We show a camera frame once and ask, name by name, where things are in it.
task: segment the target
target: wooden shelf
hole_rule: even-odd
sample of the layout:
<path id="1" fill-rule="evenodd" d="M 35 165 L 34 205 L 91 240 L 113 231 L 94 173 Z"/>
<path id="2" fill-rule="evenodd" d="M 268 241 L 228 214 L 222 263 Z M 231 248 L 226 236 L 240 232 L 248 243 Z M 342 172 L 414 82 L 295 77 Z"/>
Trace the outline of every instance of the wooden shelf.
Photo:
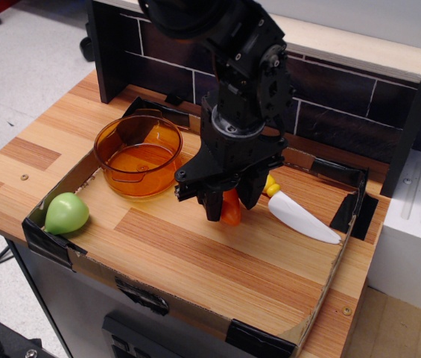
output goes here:
<path id="1" fill-rule="evenodd" d="M 137 0 L 97 1 L 141 12 Z M 284 16 L 272 17 L 285 32 L 289 51 L 416 84 L 420 82 L 421 48 Z"/>

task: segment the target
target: white knife blade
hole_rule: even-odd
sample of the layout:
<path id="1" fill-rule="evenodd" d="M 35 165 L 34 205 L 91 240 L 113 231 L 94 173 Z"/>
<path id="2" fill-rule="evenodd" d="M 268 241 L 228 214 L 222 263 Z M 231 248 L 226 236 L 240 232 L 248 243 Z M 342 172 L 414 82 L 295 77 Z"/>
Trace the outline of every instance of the white knife blade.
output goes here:
<path id="1" fill-rule="evenodd" d="M 268 208 L 279 220 L 303 235 L 329 244 L 341 242 L 341 237 L 336 232 L 281 190 L 271 197 Z"/>

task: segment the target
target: green pear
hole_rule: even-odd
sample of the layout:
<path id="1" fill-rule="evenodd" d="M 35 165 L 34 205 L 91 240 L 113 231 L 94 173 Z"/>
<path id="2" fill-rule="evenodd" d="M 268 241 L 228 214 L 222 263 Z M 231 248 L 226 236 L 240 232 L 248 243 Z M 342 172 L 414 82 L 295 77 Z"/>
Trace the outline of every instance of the green pear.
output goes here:
<path id="1" fill-rule="evenodd" d="M 48 207 L 45 231 L 53 235 L 71 233 L 86 224 L 89 208 L 72 192 L 64 192 L 54 198 Z"/>

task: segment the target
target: brick wall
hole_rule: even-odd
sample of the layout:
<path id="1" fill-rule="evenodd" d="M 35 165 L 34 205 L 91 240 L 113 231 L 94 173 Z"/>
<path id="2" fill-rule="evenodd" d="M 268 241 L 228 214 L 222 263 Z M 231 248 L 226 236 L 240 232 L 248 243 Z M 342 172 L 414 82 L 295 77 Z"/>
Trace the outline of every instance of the brick wall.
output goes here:
<path id="1" fill-rule="evenodd" d="M 142 14 L 122 10 L 129 83 L 200 104 L 217 82 L 210 53 L 163 36 Z M 417 84 L 289 53 L 296 95 L 289 133 L 389 163 Z M 421 150 L 421 131 L 414 143 Z"/>

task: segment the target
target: orange toy carrot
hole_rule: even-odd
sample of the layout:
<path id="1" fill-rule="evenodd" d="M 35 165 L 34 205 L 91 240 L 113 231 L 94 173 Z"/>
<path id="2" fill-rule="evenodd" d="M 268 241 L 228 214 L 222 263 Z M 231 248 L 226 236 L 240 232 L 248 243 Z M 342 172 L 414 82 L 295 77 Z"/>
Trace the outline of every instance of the orange toy carrot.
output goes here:
<path id="1" fill-rule="evenodd" d="M 238 226 L 240 224 L 241 210 L 237 189 L 234 188 L 224 192 L 220 220 L 231 226 Z"/>

